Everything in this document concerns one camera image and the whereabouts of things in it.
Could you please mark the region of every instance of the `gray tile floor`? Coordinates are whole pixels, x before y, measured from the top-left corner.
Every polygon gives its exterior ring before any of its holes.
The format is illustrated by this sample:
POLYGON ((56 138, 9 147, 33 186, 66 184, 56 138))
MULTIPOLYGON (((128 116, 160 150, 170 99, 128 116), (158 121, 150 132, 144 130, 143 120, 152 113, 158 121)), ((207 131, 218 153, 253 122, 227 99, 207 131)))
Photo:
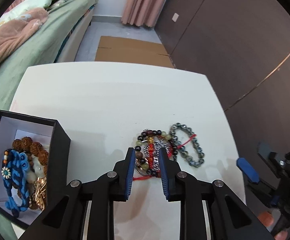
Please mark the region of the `gray tile floor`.
POLYGON ((75 61, 94 61, 101 36, 122 37, 161 43, 154 29, 122 25, 120 23, 92 22, 85 32, 75 61))

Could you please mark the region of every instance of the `screw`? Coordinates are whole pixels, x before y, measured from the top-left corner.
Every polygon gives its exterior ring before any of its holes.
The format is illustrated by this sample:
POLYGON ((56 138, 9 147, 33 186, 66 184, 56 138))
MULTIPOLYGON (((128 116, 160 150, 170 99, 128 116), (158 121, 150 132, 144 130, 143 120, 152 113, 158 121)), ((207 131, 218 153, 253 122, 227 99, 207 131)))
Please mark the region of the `screw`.
POLYGON ((109 177, 109 178, 114 178, 114 177, 116 177, 116 175, 117 175, 117 173, 115 171, 110 171, 107 173, 107 177, 109 177))
POLYGON ((214 181, 215 186, 217 187, 223 187, 224 186, 224 182, 221 181, 220 179, 217 179, 214 181))
POLYGON ((78 180, 72 180, 71 187, 77 187, 78 185, 79 185, 79 181, 78 180))
POLYGON ((180 178, 186 178, 187 173, 184 172, 184 171, 180 171, 180 172, 177 173, 177 176, 180 177, 180 178))

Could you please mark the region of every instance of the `pink curtain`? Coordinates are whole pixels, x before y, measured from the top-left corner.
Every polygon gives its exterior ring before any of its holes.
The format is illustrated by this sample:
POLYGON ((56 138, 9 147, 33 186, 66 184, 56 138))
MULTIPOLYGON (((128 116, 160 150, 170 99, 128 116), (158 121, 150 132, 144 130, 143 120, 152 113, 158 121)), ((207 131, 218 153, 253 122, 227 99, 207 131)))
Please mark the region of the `pink curtain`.
POLYGON ((162 10, 165 0, 127 0, 122 23, 153 27, 162 10))

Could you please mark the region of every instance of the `brown wardrobe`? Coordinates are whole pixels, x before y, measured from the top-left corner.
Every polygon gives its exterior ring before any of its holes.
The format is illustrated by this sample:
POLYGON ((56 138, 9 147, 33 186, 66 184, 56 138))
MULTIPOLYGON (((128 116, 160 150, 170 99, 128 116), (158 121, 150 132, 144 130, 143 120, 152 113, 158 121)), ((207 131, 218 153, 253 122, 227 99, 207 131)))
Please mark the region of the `brown wardrobe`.
MULTIPOLYGON (((265 141, 276 152, 290 151, 290 57, 237 100, 290 53, 289 14, 276 0, 167 0, 155 30, 176 68, 208 77, 240 156, 276 186, 256 147, 265 141)), ((249 191, 246 198, 253 212, 264 210, 249 191)))

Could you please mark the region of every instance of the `table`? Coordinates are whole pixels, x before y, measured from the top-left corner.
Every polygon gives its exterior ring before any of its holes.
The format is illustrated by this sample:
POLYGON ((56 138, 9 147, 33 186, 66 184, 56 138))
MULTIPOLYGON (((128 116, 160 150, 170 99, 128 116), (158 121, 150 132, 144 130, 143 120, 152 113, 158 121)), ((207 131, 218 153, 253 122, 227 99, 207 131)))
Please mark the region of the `table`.
MULTIPOLYGON (((67 182, 83 183, 111 171, 143 129, 192 127, 206 154, 200 168, 180 156, 197 179, 223 180, 245 201, 229 124, 202 74, 117 62, 68 62, 29 67, 11 111, 57 119, 71 138, 67 182)), ((182 142, 185 134, 176 134, 182 142)), ((191 145, 188 152, 197 159, 191 145)), ((180 203, 168 203, 160 179, 133 182, 130 199, 114 204, 115 239, 179 239, 180 203)))

